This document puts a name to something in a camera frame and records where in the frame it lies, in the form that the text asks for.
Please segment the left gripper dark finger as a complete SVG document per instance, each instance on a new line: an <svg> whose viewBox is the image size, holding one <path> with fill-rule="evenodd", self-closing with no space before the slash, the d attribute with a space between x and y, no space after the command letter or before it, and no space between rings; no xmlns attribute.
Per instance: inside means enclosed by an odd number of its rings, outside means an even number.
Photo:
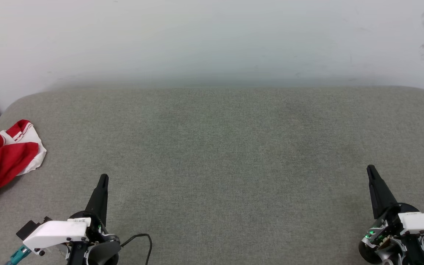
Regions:
<svg viewBox="0 0 424 265"><path fill-rule="evenodd" d="M86 211L95 213L103 225L106 225L107 218L108 182L108 175L102 174L85 208Z"/></svg>

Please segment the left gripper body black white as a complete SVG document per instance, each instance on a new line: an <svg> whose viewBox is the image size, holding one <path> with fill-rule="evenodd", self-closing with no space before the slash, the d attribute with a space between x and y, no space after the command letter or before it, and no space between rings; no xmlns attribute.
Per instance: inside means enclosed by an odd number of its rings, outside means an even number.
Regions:
<svg viewBox="0 0 424 265"><path fill-rule="evenodd" d="M105 225L107 211L79 211L71 219L90 218L85 237L81 241L70 240L70 253L66 265L117 265L119 262L120 240L108 233Z"/></svg>

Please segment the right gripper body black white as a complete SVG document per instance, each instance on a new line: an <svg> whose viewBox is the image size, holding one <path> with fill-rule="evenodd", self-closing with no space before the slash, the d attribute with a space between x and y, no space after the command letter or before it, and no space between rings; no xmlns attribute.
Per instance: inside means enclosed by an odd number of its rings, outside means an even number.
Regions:
<svg viewBox="0 0 424 265"><path fill-rule="evenodd" d="M424 234L400 235L399 213L420 212L406 203L387 209L367 230L358 250L361 257L374 265L424 265Z"/></svg>

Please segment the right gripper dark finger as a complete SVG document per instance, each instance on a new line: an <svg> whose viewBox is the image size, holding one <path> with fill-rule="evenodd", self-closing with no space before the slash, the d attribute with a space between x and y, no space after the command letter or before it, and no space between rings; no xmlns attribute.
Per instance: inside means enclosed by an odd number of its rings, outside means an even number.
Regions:
<svg viewBox="0 0 424 265"><path fill-rule="evenodd" d="M374 165L367 166L367 175L369 179L368 186L370 189L372 214L374 219L378 219L387 209L398 205L398 201L395 199Z"/></svg>

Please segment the grey fabric sofa cushion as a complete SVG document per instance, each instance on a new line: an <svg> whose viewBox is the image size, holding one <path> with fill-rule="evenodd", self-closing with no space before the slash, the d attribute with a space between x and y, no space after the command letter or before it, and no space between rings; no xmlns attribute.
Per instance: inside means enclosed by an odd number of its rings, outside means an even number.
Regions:
<svg viewBox="0 0 424 265"><path fill-rule="evenodd" d="M29 220L66 220L109 176L107 229L149 265L367 265L366 168L424 211L424 90L121 89L21 98L40 168L0 190L0 265Z"/></svg>

